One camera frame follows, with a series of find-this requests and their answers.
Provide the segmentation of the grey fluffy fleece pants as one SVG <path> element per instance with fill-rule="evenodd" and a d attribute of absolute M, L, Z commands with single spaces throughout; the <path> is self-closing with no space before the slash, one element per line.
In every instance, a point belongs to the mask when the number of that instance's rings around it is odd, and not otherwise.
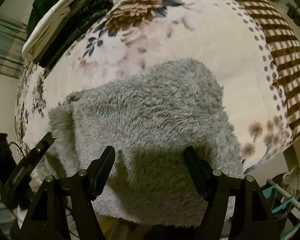
<path fill-rule="evenodd" d="M 239 142 L 223 107 L 223 88 L 201 62 L 166 61 L 121 80 L 69 94 L 48 113 L 55 142 L 35 170 L 64 178 L 97 159 L 116 157 L 93 203 L 104 216 L 140 224 L 198 226 L 207 202 L 182 153 L 192 146 L 227 175 L 242 175 Z"/>

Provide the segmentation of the teal drying rack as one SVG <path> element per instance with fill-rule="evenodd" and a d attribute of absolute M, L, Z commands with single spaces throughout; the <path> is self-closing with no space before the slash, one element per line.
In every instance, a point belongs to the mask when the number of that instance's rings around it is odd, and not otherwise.
<path fill-rule="evenodd" d="M 267 179 L 262 192 L 281 239 L 300 239 L 300 185 L 283 183 L 283 174 Z"/>

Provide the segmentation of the striped grey curtain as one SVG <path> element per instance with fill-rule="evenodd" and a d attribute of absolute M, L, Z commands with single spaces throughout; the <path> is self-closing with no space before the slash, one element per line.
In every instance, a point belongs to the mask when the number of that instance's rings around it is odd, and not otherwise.
<path fill-rule="evenodd" d="M 21 52 L 26 38 L 25 24 L 0 19 L 0 74 L 20 77 L 24 65 Z"/>

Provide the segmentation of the cream folded garment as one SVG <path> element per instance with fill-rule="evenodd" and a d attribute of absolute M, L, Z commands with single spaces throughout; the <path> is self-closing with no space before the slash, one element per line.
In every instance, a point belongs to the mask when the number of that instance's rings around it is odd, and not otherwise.
<path fill-rule="evenodd" d="M 75 0 L 59 0 L 39 20 L 22 49 L 26 61 L 34 60 L 47 45 L 61 22 L 70 14 L 70 4 Z"/>

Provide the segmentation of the floral white bed blanket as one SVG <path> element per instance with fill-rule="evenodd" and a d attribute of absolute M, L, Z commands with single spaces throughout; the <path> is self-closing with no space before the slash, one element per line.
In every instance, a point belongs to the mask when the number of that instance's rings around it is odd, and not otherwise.
<path fill-rule="evenodd" d="M 48 112 L 74 91 L 192 58 L 224 88 L 223 104 L 254 170 L 300 137 L 300 28 L 282 0 L 113 0 L 51 70 L 27 61 L 14 127 L 28 151 Z"/>

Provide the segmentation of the dark folded clothes stack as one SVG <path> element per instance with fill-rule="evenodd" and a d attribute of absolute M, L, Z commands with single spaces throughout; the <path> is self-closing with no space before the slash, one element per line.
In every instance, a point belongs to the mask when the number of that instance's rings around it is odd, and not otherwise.
<path fill-rule="evenodd" d="M 27 39 L 44 14 L 59 0 L 34 0 L 27 25 Z M 32 60 L 42 68 L 52 68 L 62 54 L 96 21 L 113 7 L 113 0 L 75 0 L 70 4 L 70 14 L 61 22 L 47 45 Z"/>

